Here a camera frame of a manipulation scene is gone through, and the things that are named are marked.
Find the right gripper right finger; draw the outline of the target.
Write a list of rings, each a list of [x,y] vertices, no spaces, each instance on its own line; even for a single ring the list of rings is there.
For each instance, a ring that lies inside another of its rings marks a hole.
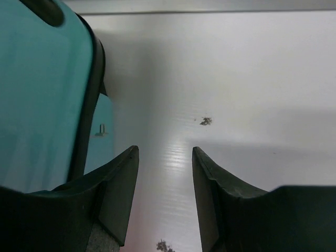
[[[335,187],[264,191],[217,165],[201,148],[192,169],[203,251],[335,251]]]

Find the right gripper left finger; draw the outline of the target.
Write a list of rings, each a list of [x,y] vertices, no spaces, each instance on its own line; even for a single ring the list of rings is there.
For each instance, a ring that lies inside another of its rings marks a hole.
[[[123,246],[139,148],[51,191],[1,188],[1,251],[105,251]]]

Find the pink hard-shell suitcase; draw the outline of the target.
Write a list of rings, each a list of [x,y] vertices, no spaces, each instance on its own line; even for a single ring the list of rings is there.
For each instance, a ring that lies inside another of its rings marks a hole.
[[[1,1],[1,186],[53,188],[113,158],[104,48],[61,1]]]

